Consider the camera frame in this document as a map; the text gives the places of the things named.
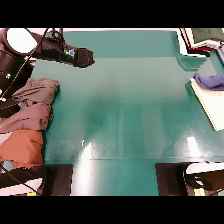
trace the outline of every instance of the brown cloth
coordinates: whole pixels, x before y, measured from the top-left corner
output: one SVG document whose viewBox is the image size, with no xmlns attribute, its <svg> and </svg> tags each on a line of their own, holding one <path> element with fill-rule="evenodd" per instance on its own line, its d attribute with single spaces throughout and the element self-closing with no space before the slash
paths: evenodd
<svg viewBox="0 0 224 224">
<path fill-rule="evenodd" d="M 0 125 L 0 134 L 15 130 L 46 130 L 48 121 L 53 119 L 51 106 L 38 103 L 15 113 Z"/>
<path fill-rule="evenodd" d="M 26 85 L 12 95 L 12 99 L 19 102 L 21 108 L 29 107 L 33 103 L 50 105 L 54 100 L 58 85 L 57 80 L 29 78 Z"/>
<path fill-rule="evenodd" d="M 12 160 L 13 168 L 41 166 L 42 131 L 17 130 L 0 145 L 0 162 Z"/>
</svg>

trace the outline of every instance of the teal tabletop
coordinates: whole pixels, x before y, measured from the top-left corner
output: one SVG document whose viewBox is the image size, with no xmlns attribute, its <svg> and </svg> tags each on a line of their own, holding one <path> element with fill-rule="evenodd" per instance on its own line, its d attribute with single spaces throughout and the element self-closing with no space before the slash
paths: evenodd
<svg viewBox="0 0 224 224">
<path fill-rule="evenodd" d="M 216 132 L 189 79 L 224 74 L 210 58 L 179 53 L 176 32 L 66 32 L 94 52 L 75 68 L 38 60 L 32 77 L 60 81 L 44 133 L 46 164 L 74 164 L 71 195 L 158 195 L 155 163 L 223 161 Z"/>
</svg>

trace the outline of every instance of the mauve cloth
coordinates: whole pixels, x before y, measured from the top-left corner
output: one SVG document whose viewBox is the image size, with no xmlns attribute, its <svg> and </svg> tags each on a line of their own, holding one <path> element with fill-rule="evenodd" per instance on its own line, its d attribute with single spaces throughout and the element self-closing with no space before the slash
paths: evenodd
<svg viewBox="0 0 224 224">
<path fill-rule="evenodd" d="M 13 168 L 41 166 L 42 131 L 17 130 L 0 145 L 0 162 L 12 160 Z"/>
<path fill-rule="evenodd" d="M 26 85 L 12 95 L 12 99 L 19 102 L 21 108 L 29 107 L 35 102 L 50 105 L 58 85 L 57 80 L 29 78 Z"/>
<path fill-rule="evenodd" d="M 15 130 L 46 130 L 48 121 L 53 119 L 51 106 L 38 103 L 15 113 L 0 125 L 0 134 Z"/>
<path fill-rule="evenodd" d="M 194 74 L 194 79 L 198 85 L 210 90 L 224 90 L 224 75 L 216 75 L 205 78 L 199 73 Z"/>
</svg>

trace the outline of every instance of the blue cloth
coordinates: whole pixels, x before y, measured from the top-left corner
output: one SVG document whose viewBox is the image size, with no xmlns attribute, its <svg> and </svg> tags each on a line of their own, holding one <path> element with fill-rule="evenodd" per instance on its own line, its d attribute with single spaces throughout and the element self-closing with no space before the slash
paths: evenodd
<svg viewBox="0 0 224 224">
<path fill-rule="evenodd" d="M 202 77 L 199 73 L 194 74 L 194 79 L 200 85 L 210 90 L 224 90 L 224 75 Z"/>
</svg>

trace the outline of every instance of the pile of clothes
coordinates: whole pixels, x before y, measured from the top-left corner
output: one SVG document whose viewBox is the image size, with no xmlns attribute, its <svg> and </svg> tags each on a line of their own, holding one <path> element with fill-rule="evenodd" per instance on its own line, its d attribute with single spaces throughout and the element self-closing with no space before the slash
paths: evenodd
<svg viewBox="0 0 224 224">
<path fill-rule="evenodd" d="M 224 129 L 224 75 L 203 77 L 195 73 L 191 86 L 214 129 Z"/>
<path fill-rule="evenodd" d="M 53 119 L 51 104 L 59 86 L 57 80 L 28 79 L 12 99 L 21 110 L 0 122 L 0 162 L 10 161 L 13 168 L 43 164 L 42 131 Z"/>
<path fill-rule="evenodd" d="M 180 53 L 185 56 L 210 57 L 224 44 L 223 28 L 179 28 L 177 30 Z"/>
</svg>

